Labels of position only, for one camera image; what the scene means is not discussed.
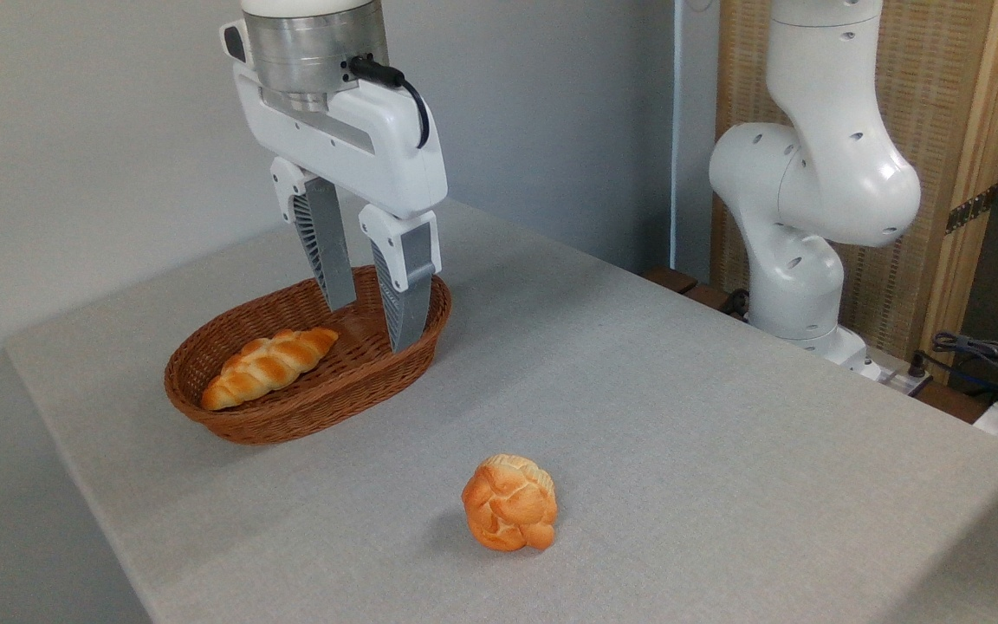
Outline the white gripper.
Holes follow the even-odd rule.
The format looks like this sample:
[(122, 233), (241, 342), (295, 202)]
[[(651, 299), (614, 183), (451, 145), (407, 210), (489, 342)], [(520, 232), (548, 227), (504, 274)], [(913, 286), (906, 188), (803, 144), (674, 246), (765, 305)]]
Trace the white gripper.
[(364, 80), (330, 94), (324, 112), (290, 109), (257, 78), (245, 24), (221, 32), (230, 28), (237, 32), (223, 39), (227, 55), (243, 47), (246, 56), (233, 61), (233, 74), (247, 126), (277, 155), (270, 173), (282, 217), (297, 230), (328, 308), (356, 300), (337, 185), (372, 203), (360, 211), (360, 225), (371, 241), (392, 351), (404, 351), (426, 327), (431, 280), (441, 271), (436, 214), (428, 211), (448, 193), (436, 129), (418, 147), (415, 99)]

